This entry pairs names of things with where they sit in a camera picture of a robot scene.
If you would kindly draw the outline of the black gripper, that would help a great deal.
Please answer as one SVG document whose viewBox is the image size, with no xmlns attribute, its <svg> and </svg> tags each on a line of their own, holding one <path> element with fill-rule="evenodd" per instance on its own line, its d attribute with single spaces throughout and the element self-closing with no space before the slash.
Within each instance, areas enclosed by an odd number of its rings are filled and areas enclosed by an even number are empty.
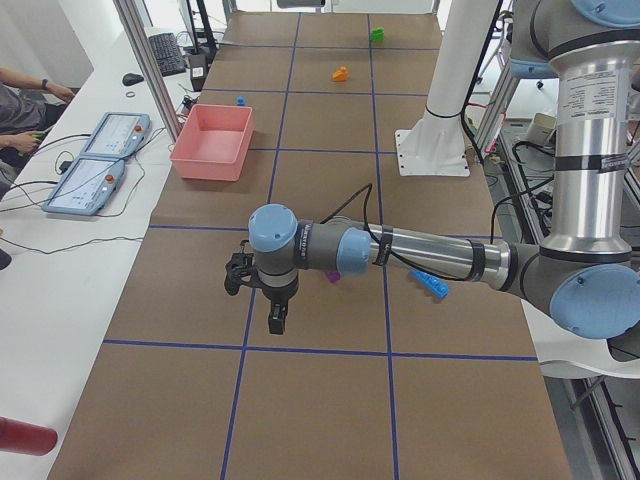
<svg viewBox="0 0 640 480">
<path fill-rule="evenodd" d="M 262 282 L 261 290 L 264 296 L 271 301 L 268 316 L 269 333 L 284 334 L 288 301 L 296 295 L 299 287 L 298 270 L 292 269 L 282 274 L 270 274 L 259 270 L 258 278 Z"/>
</svg>

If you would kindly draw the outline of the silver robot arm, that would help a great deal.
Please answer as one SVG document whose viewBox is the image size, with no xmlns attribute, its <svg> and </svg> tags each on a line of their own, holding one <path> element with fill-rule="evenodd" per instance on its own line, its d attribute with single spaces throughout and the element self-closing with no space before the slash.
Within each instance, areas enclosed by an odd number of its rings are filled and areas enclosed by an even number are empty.
<svg viewBox="0 0 640 480">
<path fill-rule="evenodd" d="M 271 333 L 285 330 L 302 270 L 361 275 L 395 262 L 449 281 L 516 295 L 564 330 L 609 339 L 639 321 L 639 276 L 620 235 L 631 68 L 639 56 L 635 1 L 518 1 L 510 65 L 559 80 L 550 234 L 537 246 L 481 244 L 331 214 L 313 223 L 268 204 L 249 220 L 252 253 L 225 287 L 260 289 Z"/>
</svg>

